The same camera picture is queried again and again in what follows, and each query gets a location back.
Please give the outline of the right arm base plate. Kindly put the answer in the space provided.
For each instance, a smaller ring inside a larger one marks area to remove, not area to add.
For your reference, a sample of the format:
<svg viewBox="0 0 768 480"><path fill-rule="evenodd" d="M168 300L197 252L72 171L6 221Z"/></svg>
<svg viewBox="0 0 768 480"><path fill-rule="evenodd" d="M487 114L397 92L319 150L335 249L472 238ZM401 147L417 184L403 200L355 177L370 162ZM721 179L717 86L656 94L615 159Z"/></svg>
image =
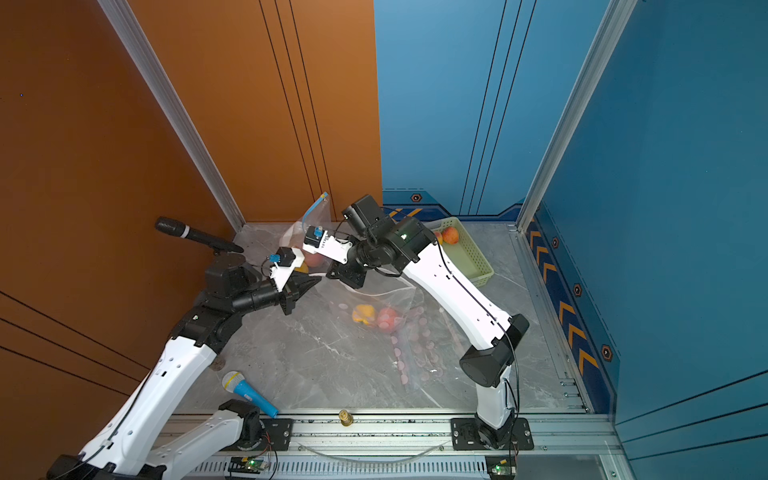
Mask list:
<svg viewBox="0 0 768 480"><path fill-rule="evenodd" d="M479 418L452 418L451 440L456 451L507 450L531 451L533 434L526 418L510 418L499 429L491 428Z"/></svg>

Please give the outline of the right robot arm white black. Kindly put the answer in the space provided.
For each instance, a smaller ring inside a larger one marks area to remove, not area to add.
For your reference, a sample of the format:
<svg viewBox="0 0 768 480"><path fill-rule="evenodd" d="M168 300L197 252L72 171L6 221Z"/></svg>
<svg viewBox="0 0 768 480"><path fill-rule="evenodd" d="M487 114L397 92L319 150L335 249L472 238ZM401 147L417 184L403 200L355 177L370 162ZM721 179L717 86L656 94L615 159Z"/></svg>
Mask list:
<svg viewBox="0 0 768 480"><path fill-rule="evenodd" d="M488 449L512 449L521 410L517 348L530 327L528 319L489 300L420 220L396 221L369 195L347 207L343 220L352 233L338 235L311 226L305 249L330 259L329 278L353 289L361 289L367 274L375 271L405 276L426 290L470 342L460 367L476 386L480 443Z"/></svg>

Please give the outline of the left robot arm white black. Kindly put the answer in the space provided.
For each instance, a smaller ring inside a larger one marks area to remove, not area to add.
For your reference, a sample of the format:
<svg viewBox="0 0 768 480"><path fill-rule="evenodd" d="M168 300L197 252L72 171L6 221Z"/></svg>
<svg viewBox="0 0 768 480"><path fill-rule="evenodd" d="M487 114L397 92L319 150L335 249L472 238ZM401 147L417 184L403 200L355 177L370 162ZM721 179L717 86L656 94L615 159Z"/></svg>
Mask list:
<svg viewBox="0 0 768 480"><path fill-rule="evenodd" d="M176 440L161 447L155 441L246 315L272 307L290 314L319 281L282 266L265 277L240 253L218 254L205 271L204 289L173 328L153 369L79 454L63 454L54 461L47 478L181 479L225 447L259 446L266 438L264 411L239 399L224 402Z"/></svg>

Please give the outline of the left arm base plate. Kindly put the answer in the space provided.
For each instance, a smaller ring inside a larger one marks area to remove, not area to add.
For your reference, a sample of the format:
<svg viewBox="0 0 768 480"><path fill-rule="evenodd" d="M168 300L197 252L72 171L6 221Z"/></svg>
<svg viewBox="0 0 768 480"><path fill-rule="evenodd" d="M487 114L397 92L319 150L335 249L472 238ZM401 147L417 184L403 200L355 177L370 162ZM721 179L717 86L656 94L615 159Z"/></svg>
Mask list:
<svg viewBox="0 0 768 480"><path fill-rule="evenodd" d="M294 421L290 418L260 418L246 421L239 438L221 452L263 452L270 449L287 451L291 442Z"/></svg>

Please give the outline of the clear blue-zipper zip bag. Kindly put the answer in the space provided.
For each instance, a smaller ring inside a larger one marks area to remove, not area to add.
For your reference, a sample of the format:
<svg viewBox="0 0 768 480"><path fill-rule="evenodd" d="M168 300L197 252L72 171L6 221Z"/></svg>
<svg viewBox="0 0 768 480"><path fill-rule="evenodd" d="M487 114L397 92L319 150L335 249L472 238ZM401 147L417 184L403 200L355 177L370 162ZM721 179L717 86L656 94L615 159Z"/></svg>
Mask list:
<svg viewBox="0 0 768 480"><path fill-rule="evenodd" d="M314 227L328 230L332 223L331 197L323 192L313 204L296 220L279 240L280 247L295 247L302 250L304 264L309 271L326 270L330 260L320 254L308 253L303 249L305 235Z"/></svg>

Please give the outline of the pink peach with leaf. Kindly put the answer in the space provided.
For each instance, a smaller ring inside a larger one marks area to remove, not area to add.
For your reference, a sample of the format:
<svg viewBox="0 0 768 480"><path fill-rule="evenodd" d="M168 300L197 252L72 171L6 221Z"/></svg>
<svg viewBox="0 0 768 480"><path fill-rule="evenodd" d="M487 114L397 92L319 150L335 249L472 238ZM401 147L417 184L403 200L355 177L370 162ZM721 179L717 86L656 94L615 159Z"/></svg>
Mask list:
<svg viewBox="0 0 768 480"><path fill-rule="evenodd" d="M399 318L399 313L396 310L390 307L385 307L379 311L376 318L376 323L378 325L379 323L386 322L396 326L398 318Z"/></svg>

